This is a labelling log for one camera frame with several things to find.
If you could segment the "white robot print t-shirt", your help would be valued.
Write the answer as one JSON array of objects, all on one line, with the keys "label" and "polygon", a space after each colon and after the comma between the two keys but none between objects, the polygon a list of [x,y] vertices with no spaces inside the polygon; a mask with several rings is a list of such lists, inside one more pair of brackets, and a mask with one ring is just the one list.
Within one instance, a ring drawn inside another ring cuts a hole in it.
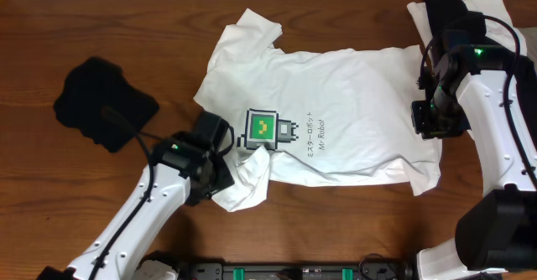
[{"label": "white robot print t-shirt", "polygon": [[252,10],[222,32],[195,95],[235,132],[234,183],[215,202],[234,212],[264,202],[272,181],[308,187],[438,184],[441,142],[413,127],[420,48],[285,53],[279,23]]}]

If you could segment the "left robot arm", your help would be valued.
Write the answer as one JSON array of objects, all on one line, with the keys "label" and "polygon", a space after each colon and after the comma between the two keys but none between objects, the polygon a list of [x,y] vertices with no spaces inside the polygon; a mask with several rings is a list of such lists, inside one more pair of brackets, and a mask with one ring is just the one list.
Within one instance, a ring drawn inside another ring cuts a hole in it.
[{"label": "left robot arm", "polygon": [[46,267],[39,279],[132,279],[171,215],[234,184],[222,143],[231,128],[177,132],[155,145],[138,186],[106,229],[68,267]]}]

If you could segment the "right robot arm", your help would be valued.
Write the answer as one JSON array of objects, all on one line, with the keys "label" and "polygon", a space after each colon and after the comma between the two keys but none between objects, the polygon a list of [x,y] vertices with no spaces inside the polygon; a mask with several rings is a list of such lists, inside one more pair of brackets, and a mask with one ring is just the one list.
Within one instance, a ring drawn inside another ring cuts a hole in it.
[{"label": "right robot arm", "polygon": [[455,235],[420,251],[418,279],[465,279],[536,267],[536,73],[534,63],[501,45],[433,49],[423,69],[423,101],[412,104],[424,139],[471,131],[483,198]]}]

